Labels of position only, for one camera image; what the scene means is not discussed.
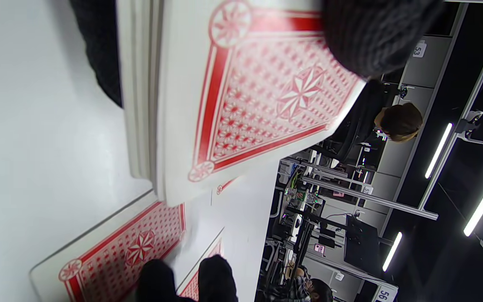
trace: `metal frame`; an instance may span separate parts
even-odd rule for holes
[[[466,118],[469,111],[471,111],[471,107],[475,103],[475,100],[478,96],[478,93],[480,92],[482,84],[483,84],[483,69],[480,71],[480,74],[478,75],[478,79],[475,84],[475,87],[473,88],[473,91],[469,96],[469,99],[467,101],[467,104],[465,105],[465,108],[462,111],[462,115],[460,119]],[[437,183],[437,180],[439,179],[439,175],[441,174],[441,171],[443,170],[443,167],[447,162],[448,156],[450,155],[450,152],[452,151],[452,148],[454,147],[454,144],[456,143],[457,138],[458,138],[458,133],[456,132],[452,133],[452,136],[450,136],[450,140],[446,144],[446,147],[442,153],[441,159],[437,163],[437,166],[435,167],[433,174],[431,176],[430,182],[428,183],[428,187],[426,191],[424,191],[424,196],[422,196],[420,204],[418,205],[419,210],[424,210],[424,206],[426,205],[428,198],[430,197],[431,191],[433,190],[433,188],[435,187],[435,184]]]
[[[380,197],[361,193],[359,191],[351,190],[351,189],[348,189],[346,187],[341,187],[339,185],[335,185],[335,184],[332,184],[332,183],[323,182],[321,180],[314,180],[314,179],[308,178],[308,177],[303,177],[303,178],[301,178],[301,180],[303,180],[304,182],[307,182],[307,183],[319,185],[320,187],[325,187],[325,188],[333,190],[333,191],[339,191],[339,192],[342,192],[342,193],[347,194],[347,195],[366,199],[366,200],[372,201],[372,202],[377,203],[377,204],[388,206],[389,208],[395,208],[397,210],[401,210],[401,211],[404,211],[404,212],[407,212],[407,213],[410,213],[410,214],[415,214],[417,216],[429,218],[431,220],[437,220],[437,218],[439,217],[438,214],[433,213],[433,212],[419,210],[418,208],[414,208],[412,206],[408,206],[408,205],[405,205],[405,204],[399,204],[399,203],[396,203],[394,201],[390,201],[390,200],[386,200],[386,199],[383,199],[383,198],[380,198]]]

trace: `stack of playing cards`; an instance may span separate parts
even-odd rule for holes
[[[119,1],[132,174],[174,206],[327,138],[364,81],[319,1]]]

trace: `cable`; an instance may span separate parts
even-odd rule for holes
[[[324,218],[324,219],[330,218],[330,217],[332,217],[332,216],[342,216],[342,215],[350,215],[350,216],[353,216],[353,214],[351,214],[351,213],[332,214],[332,215],[327,216],[327,217],[326,217],[326,218]]]
[[[443,192],[447,196],[448,200],[452,203],[452,205],[454,206],[454,208],[458,211],[458,214],[460,214],[460,216],[463,218],[464,221],[467,221],[467,219],[465,218],[465,216],[463,216],[462,211],[460,211],[460,209],[458,208],[458,206],[456,206],[456,204],[454,203],[454,201],[452,200],[452,198],[450,198],[450,196],[448,195],[448,193],[444,189],[444,187],[441,185],[441,183],[437,182],[437,184],[439,185],[439,187],[441,188],[441,190],[443,190]],[[480,241],[480,246],[483,248],[483,239],[481,239],[480,237],[478,237],[477,233],[473,232],[473,234],[478,239],[478,241]]]

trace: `white label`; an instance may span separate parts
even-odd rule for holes
[[[319,252],[319,253],[321,253],[323,255],[324,252],[325,252],[325,246],[324,245],[318,245],[318,244],[316,244],[316,245],[314,245],[314,250],[316,252]]]
[[[374,191],[374,187],[363,187],[363,193],[372,195],[372,191]]]
[[[424,57],[426,51],[426,43],[424,41],[419,42],[413,50],[413,57]]]
[[[372,298],[372,302],[393,302],[396,298],[397,288],[380,285],[376,294]]]

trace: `aluminum rail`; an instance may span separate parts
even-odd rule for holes
[[[330,189],[330,190],[342,192],[342,193],[347,194],[347,195],[366,199],[366,200],[372,201],[372,202],[377,203],[377,204],[388,206],[389,208],[395,208],[397,210],[401,210],[401,211],[404,211],[404,212],[407,212],[407,213],[410,213],[410,214],[415,214],[415,215],[418,215],[418,216],[421,216],[421,217],[424,217],[424,218],[429,218],[431,220],[437,220],[437,218],[439,217],[438,214],[433,213],[433,212],[419,210],[418,208],[414,208],[412,206],[395,203],[395,202],[390,201],[390,200],[386,200],[386,199],[383,199],[383,198],[380,198],[380,197],[361,193],[359,191],[351,190],[351,189],[348,189],[346,187],[341,187],[339,185],[335,185],[335,184],[332,184],[332,183],[323,182],[321,180],[315,180],[315,179],[309,178],[309,177],[302,177],[301,180],[303,180],[304,182],[307,182],[307,183],[319,185],[320,187],[325,187],[325,188]]]

